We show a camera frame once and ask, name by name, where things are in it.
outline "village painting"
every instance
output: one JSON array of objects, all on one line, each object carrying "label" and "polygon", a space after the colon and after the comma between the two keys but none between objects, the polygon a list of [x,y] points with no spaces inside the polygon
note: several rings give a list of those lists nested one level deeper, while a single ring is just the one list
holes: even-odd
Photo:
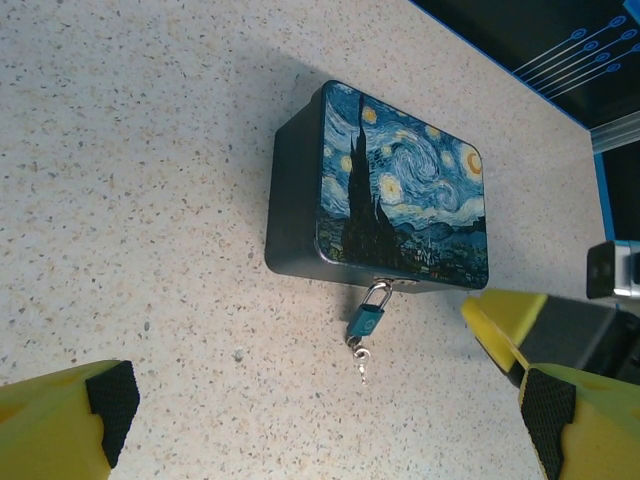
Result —
[{"label": "village painting", "polygon": [[318,247],[329,260],[482,288],[476,149],[339,82],[325,86]]}]

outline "black rubber pad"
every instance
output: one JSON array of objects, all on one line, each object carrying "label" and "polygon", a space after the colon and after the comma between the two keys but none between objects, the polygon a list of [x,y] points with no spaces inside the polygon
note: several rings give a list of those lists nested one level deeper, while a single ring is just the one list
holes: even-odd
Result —
[{"label": "black rubber pad", "polygon": [[575,385],[529,371],[520,410],[547,480],[559,480],[562,473],[562,429],[573,422],[575,406]]},{"label": "black rubber pad", "polygon": [[129,361],[120,362],[89,378],[85,384],[91,413],[102,418],[102,450],[113,469],[118,464],[124,440],[140,404],[133,365]]}]

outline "swirling sky painting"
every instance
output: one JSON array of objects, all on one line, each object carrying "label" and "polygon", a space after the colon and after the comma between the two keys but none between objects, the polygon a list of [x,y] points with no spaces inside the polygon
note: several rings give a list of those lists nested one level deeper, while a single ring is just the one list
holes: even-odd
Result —
[{"label": "swirling sky painting", "polygon": [[484,286],[487,246],[476,149],[342,83],[330,82],[324,95],[318,222],[324,255]]}]

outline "black box side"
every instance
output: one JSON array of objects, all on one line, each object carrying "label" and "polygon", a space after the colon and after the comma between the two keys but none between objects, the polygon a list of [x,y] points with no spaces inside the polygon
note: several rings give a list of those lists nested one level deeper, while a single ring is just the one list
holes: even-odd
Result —
[{"label": "black box side", "polygon": [[316,93],[276,132],[265,247],[267,266],[276,273],[297,275],[301,266],[318,256],[314,235],[320,107]]}]

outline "padlock shackle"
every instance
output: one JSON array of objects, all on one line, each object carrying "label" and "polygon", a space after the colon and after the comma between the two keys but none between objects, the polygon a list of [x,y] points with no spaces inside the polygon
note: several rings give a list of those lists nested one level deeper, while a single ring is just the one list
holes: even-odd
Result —
[{"label": "padlock shackle", "polygon": [[393,294],[393,286],[391,285],[391,283],[386,282],[384,280],[380,280],[369,287],[369,290],[367,290],[367,294],[362,299],[361,304],[371,305],[370,303],[367,303],[367,302],[369,301],[369,299],[371,298],[371,296],[374,294],[376,290],[384,290],[386,292],[380,304],[377,305],[377,307],[380,310],[382,310],[384,306],[387,304],[387,302],[389,301],[389,299],[391,298],[391,295]]}]

